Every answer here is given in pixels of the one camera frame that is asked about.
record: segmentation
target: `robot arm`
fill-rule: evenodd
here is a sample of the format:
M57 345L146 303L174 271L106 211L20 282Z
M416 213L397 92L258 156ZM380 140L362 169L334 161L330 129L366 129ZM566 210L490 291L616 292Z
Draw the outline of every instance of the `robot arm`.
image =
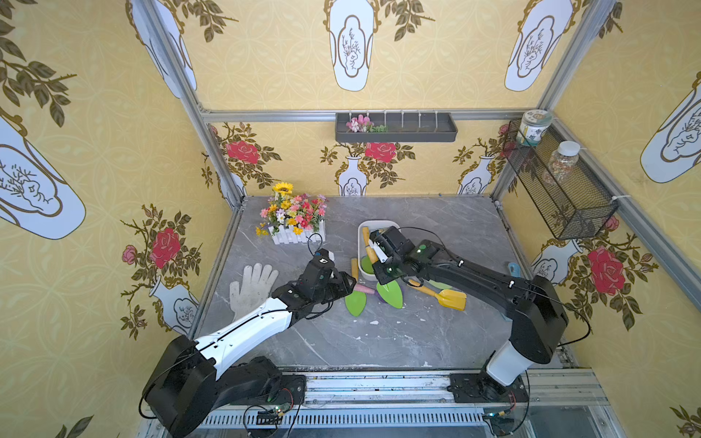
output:
M372 266L380 284L406 275L447 283L492 305L513 321L509 340L483 368L482 384L494 397L533 363L547 364L552 359L569 320L545 278L536 276L528 281L504 275L456 256L430 240L416 246L395 227L374 231L370 240L383 254Z

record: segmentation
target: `artificial flower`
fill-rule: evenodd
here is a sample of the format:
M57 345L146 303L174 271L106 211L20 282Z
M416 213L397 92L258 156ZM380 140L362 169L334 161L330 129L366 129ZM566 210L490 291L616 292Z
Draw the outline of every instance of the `artificial flower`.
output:
M273 190L280 195L289 195L292 193L294 186L289 182L279 182L273 187Z

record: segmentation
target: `glass jar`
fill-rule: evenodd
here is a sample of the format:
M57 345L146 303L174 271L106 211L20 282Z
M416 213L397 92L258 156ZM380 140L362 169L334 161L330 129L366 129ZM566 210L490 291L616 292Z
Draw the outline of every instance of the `glass jar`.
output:
M516 141L521 146L536 146L540 143L543 133L552 123L552 114L544 109L529 109L521 117Z
M555 184L556 181L562 183L577 164L580 149L581 146L577 142L560 143L547 161L547 169L543 171L543 182L545 184Z

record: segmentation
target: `flower arrangement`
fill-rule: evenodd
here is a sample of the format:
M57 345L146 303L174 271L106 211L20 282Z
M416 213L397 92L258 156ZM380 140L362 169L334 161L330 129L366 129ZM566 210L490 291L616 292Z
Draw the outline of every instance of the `flower arrangement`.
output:
M265 222L256 229L257 235L268 235L268 227L275 235L280 226L294 227L292 230L296 235L301 235L304 231L319 231L320 223L326 215L326 197L319 195L312 199L306 193L293 196L293 188L293 185L287 182L273 187L275 195L268 199L270 205L261 210L261 217Z

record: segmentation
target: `work glove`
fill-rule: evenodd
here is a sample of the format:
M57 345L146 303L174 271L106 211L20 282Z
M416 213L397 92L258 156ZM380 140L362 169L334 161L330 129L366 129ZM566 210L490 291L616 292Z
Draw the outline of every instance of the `work glove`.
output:
M229 305L234 321L255 310L268 299L278 274L277 270L273 271L272 266L263 267L260 263L243 269L241 286L239 287L238 281L229 285Z

